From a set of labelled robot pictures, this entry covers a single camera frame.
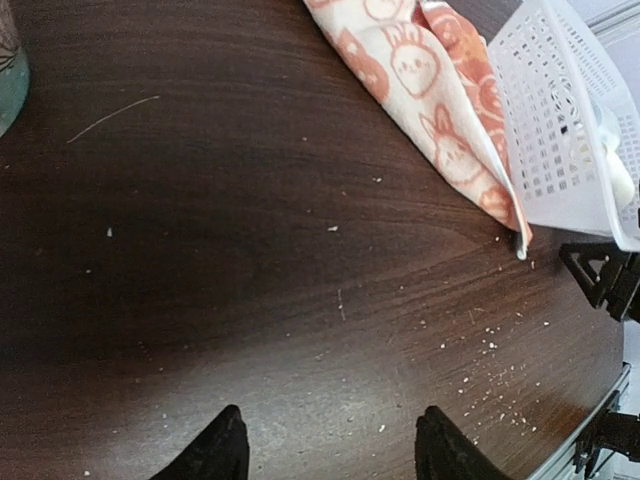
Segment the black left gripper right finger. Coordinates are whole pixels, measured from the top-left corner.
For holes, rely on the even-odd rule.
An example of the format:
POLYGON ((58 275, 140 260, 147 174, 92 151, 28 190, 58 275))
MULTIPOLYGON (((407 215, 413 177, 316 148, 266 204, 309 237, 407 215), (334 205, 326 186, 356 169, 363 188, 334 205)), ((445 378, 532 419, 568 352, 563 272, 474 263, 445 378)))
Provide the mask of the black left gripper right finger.
POLYGON ((416 421, 418 480, 505 479, 500 471, 437 406, 416 421))

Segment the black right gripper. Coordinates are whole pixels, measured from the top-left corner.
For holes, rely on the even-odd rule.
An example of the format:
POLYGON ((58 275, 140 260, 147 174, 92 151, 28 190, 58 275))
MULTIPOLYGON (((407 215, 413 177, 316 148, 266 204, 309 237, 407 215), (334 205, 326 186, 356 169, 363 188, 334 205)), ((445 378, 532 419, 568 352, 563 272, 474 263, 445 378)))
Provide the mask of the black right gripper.
POLYGON ((611 253, 611 247, 564 243, 559 257, 592 307, 606 305, 614 320, 639 322, 639 254, 611 253))

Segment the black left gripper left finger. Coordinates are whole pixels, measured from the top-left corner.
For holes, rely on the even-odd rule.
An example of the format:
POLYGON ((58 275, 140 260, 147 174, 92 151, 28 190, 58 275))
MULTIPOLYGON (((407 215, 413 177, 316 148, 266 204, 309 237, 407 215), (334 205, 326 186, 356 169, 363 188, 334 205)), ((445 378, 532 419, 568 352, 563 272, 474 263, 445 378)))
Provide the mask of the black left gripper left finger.
POLYGON ((247 480, 249 441, 237 405, 227 405, 151 480, 247 480))

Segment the orange patterned towel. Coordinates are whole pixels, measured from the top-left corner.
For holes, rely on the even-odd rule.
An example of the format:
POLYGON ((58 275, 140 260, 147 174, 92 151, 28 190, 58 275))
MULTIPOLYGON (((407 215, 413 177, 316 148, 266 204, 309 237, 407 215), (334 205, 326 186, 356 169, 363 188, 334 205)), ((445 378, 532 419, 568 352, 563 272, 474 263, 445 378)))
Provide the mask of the orange patterned towel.
POLYGON ((487 44, 445 1, 308 1, 344 63, 456 191, 532 232, 510 175, 505 115, 487 44))

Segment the white plastic basket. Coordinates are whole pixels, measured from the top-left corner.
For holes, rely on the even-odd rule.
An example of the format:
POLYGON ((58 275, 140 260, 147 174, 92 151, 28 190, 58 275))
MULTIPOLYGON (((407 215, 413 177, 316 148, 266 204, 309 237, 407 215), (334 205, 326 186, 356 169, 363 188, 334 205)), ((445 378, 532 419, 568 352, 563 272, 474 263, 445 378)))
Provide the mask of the white plastic basket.
POLYGON ((511 178, 530 223, 639 249, 639 200, 617 206, 595 114, 639 179, 639 115, 618 68, 565 1, 524 1, 488 45, 503 101, 511 178))

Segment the white towel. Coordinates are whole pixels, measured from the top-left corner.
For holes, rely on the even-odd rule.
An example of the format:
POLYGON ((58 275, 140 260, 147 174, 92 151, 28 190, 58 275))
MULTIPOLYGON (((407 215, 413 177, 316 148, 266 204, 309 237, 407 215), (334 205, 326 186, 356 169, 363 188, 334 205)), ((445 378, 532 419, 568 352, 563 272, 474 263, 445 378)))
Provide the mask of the white towel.
POLYGON ((632 203, 635 196, 634 181, 618 155, 622 141, 621 128, 616 115, 606 106, 594 103, 593 110, 610 172, 614 200, 621 211, 632 203))

